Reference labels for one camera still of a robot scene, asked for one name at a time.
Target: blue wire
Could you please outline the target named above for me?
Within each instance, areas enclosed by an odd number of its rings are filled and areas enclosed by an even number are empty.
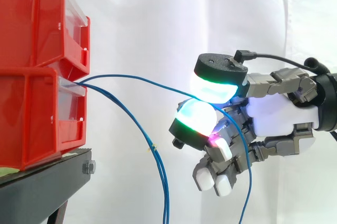
[[[135,124],[138,126],[138,128],[140,129],[140,131],[143,133],[148,146],[150,147],[152,154],[156,160],[157,163],[157,167],[158,167],[158,171],[162,180],[162,185],[163,185],[163,190],[164,190],[164,197],[165,197],[165,201],[164,201],[164,213],[163,213],[163,224],[169,224],[170,222],[170,194],[169,194],[169,185],[167,182],[167,176],[166,176],[166,172],[165,172],[165,167],[164,167],[164,163],[158,153],[157,150],[154,149],[153,147],[153,142],[151,141],[150,137],[146,134],[146,132],[144,131],[144,129],[142,128],[142,126],[138,123],[137,119],[133,116],[133,114],[122,104],[121,101],[119,101],[113,94],[111,94],[110,92],[99,88],[97,86],[94,85],[90,85],[90,84],[85,84],[85,83],[77,83],[78,85],[82,85],[85,87],[88,87],[90,89],[96,90],[97,92],[100,92],[101,94],[103,94],[104,96],[106,96],[108,99],[112,100],[115,104],[117,104],[123,111],[125,111],[130,118],[135,122]]]
[[[147,83],[150,83],[150,84],[153,84],[153,85],[156,85],[158,87],[161,87],[161,88],[164,88],[164,89],[167,89],[167,90],[170,90],[170,91],[174,91],[174,92],[177,92],[177,93],[180,93],[180,94],[183,94],[183,95],[186,95],[186,96],[189,96],[193,99],[197,99],[197,100],[200,100],[198,99],[197,97],[195,97],[194,95],[191,95],[191,94],[188,94],[186,92],[183,92],[183,91],[180,91],[180,90],[177,90],[177,89],[174,89],[174,88],[171,88],[171,87],[168,87],[168,86],[165,86],[163,84],[159,84],[159,83],[156,83],[156,82],[153,82],[151,80],[148,80],[148,79],[145,79],[145,78],[142,78],[142,77],[139,77],[139,76],[134,76],[134,75],[121,75],[121,74],[104,74],[104,75],[96,75],[96,76],[92,76],[92,77],[89,77],[87,79],[84,79],[82,80],[80,83],[85,83],[87,81],[90,81],[90,80],[93,80],[93,79],[96,79],[96,78],[103,78],[103,77],[123,77],[123,78],[132,78],[132,79],[138,79],[138,80],[141,80],[141,81],[144,81],[144,82],[147,82]],[[246,210],[246,207],[247,207],[247,204],[248,204],[248,201],[249,201],[249,197],[251,195],[251,190],[252,190],[252,170],[251,170],[251,164],[250,164],[250,160],[249,160],[249,152],[248,152],[248,145],[247,145],[247,142],[241,132],[241,129],[239,128],[239,126],[237,125],[237,123],[233,120],[232,117],[230,117],[225,111],[217,108],[215,105],[211,104],[210,105],[212,107],[214,107],[214,109],[220,111],[224,116],[226,116],[235,126],[235,128],[237,129],[241,139],[242,139],[242,143],[243,143],[243,146],[244,146],[244,150],[245,150],[245,155],[246,155],[246,160],[247,160],[247,167],[248,167],[248,172],[249,172],[249,189],[248,189],[248,193],[247,193],[247,197],[246,197],[246,201],[244,203],[244,206],[242,208],[242,212],[241,212],[241,216],[240,216],[240,222],[239,223],[242,223],[242,219],[243,219],[243,216],[244,216],[244,212]]]

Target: white fingertip pad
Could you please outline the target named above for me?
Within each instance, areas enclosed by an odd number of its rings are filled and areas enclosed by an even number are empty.
[[[232,192],[232,187],[227,175],[218,176],[215,186],[220,197],[227,196]]]
[[[214,186],[214,180],[208,168],[199,169],[196,172],[195,179],[202,191],[210,190]]]
[[[218,148],[220,149],[223,158],[225,161],[231,160],[233,157],[232,151],[230,150],[230,147],[228,146],[228,143],[224,138],[219,138],[215,140],[214,142]]]
[[[314,144],[315,140],[315,137],[299,139],[300,154],[309,149]]]

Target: white fabric background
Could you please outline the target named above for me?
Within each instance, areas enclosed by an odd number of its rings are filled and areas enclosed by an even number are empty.
[[[91,74],[133,74],[189,90],[197,56],[236,49],[315,56],[337,67],[335,0],[77,0],[91,18]],[[250,72],[284,67],[247,62]],[[238,176],[232,194],[200,193],[192,171],[202,153],[175,149],[168,128],[183,96],[136,80],[101,79],[135,114],[164,161],[171,223],[237,223],[248,189]],[[161,223],[163,192],[154,159],[132,121],[111,101],[89,91],[87,145],[97,162],[90,183],[70,200],[66,224]],[[314,146],[291,158],[253,165],[253,189],[244,223],[334,222],[337,144],[318,133]]]

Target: metal bolt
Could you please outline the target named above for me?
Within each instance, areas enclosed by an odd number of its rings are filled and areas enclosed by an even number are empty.
[[[94,174],[96,171],[96,162],[94,160],[86,161],[83,164],[82,171],[84,174]]]

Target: red plastic drawer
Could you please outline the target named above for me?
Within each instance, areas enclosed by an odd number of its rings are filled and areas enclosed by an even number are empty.
[[[0,66],[89,74],[90,20],[74,0],[0,0]]]
[[[85,88],[54,69],[0,69],[0,167],[51,161],[84,145],[85,131]]]

